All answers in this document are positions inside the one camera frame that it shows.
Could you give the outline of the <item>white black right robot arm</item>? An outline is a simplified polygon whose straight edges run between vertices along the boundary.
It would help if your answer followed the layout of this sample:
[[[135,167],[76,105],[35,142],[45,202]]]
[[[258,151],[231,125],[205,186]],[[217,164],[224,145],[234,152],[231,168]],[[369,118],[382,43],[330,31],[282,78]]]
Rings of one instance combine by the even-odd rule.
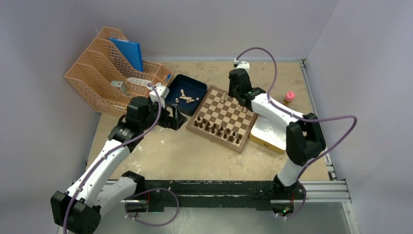
[[[295,112],[275,101],[263,89],[253,88],[247,71],[236,68],[229,72],[230,97],[239,105],[282,128],[286,136],[287,162],[275,176],[274,194],[286,198],[308,161],[316,158],[326,148],[318,117]]]

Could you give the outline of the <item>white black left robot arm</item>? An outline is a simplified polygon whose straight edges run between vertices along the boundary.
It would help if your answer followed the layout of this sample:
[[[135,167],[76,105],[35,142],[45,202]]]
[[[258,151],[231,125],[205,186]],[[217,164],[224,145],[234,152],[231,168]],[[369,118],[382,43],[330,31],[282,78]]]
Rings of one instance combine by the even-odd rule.
[[[145,178],[131,171],[124,173],[112,186],[103,187],[119,164],[156,125],[178,130],[186,120],[177,104],[173,104],[169,112],[159,100],[133,97],[126,114],[112,129],[95,161],[65,192],[57,191],[51,197],[55,223],[63,228],[64,233],[92,234],[102,216],[116,203],[127,197],[140,199],[151,192],[170,193],[178,207],[179,200],[174,192],[168,188],[148,189]]]

